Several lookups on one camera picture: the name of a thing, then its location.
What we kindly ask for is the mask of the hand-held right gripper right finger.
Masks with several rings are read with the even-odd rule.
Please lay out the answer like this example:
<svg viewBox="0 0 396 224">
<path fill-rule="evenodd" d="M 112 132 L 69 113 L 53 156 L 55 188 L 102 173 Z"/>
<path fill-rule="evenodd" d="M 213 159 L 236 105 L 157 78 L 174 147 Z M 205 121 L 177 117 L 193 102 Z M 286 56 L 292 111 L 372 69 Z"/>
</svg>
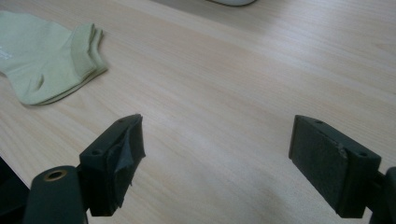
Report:
<svg viewBox="0 0 396 224">
<path fill-rule="evenodd" d="M 289 158 L 337 215 L 362 217 L 379 155 L 324 121 L 297 115 Z"/>
</svg>

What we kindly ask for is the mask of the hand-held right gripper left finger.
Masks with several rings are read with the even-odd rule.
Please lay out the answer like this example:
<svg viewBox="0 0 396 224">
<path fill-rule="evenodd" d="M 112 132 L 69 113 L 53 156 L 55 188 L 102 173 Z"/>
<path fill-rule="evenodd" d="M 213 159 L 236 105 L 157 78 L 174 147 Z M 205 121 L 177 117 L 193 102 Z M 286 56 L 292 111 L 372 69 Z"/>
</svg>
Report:
<svg viewBox="0 0 396 224">
<path fill-rule="evenodd" d="M 79 155 L 83 195 L 93 217 L 110 217 L 122 207 L 146 156 L 142 122 L 140 114 L 116 120 Z"/>
</svg>

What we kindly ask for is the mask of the light green sock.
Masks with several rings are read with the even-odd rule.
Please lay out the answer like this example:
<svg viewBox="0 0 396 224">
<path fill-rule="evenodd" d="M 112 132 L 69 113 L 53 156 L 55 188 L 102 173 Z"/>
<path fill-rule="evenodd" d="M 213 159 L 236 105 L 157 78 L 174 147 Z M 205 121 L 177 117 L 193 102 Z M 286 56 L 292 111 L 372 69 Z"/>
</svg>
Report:
<svg viewBox="0 0 396 224">
<path fill-rule="evenodd" d="M 46 105 L 106 71 L 92 23 L 73 30 L 30 14 L 0 10 L 0 72 L 24 105 Z"/>
</svg>

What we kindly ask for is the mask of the white compartment box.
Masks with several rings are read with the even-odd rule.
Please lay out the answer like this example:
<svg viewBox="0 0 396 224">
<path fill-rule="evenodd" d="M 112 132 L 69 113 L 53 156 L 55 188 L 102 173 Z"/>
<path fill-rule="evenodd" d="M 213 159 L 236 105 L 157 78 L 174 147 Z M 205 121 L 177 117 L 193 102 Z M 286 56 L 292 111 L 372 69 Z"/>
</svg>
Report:
<svg viewBox="0 0 396 224">
<path fill-rule="evenodd" d="M 207 0 L 207 1 L 227 7 L 244 7 L 256 2 L 257 0 Z"/>
</svg>

